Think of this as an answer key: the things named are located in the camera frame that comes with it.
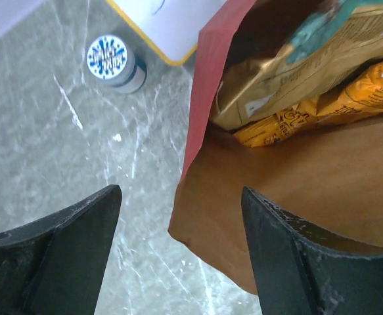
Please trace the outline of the orange kettle chips bag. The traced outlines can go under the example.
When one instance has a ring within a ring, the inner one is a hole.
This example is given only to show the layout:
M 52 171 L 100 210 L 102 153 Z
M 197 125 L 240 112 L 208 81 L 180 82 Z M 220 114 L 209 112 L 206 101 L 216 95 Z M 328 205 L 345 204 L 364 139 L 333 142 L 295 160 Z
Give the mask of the orange kettle chips bag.
M 383 114 L 383 61 L 347 85 L 281 110 L 239 129 L 233 136 L 246 147 L 268 146 L 294 134 L 353 123 Z

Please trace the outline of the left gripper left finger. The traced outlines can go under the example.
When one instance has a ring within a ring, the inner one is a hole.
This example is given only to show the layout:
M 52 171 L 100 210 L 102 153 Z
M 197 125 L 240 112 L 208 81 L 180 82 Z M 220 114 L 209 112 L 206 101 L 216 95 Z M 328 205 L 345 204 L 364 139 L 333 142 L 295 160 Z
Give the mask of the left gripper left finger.
M 0 314 L 94 314 L 118 223 L 112 184 L 0 233 Z

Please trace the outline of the brown teal chips bag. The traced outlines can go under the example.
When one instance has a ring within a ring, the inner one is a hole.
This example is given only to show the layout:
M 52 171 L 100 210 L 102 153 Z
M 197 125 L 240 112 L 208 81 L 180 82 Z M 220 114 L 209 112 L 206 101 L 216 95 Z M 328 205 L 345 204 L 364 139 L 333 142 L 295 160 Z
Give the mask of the brown teal chips bag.
M 260 31 L 252 52 L 227 66 L 210 119 L 226 130 L 270 116 L 339 85 L 383 59 L 383 1 L 325 1 L 299 26 L 302 2 L 285 15 L 270 3 L 246 20 Z

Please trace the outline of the red brown paper bag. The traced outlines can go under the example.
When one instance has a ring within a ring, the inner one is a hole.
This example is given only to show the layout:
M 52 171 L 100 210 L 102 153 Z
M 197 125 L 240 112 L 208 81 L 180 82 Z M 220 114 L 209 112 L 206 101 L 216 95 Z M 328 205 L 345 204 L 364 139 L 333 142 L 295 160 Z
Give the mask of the red brown paper bag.
M 383 247 L 383 117 L 258 149 L 209 125 L 209 99 L 252 5 L 226 2 L 200 32 L 185 162 L 168 232 L 258 294 L 242 216 L 245 187 L 328 231 Z

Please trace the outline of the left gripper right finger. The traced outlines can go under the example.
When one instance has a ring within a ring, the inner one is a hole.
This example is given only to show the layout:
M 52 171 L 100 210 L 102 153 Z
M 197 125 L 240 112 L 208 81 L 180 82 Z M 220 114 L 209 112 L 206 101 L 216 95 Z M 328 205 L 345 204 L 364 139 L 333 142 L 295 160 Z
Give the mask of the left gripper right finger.
M 264 314 L 383 314 L 383 247 L 328 231 L 249 187 L 242 216 Z

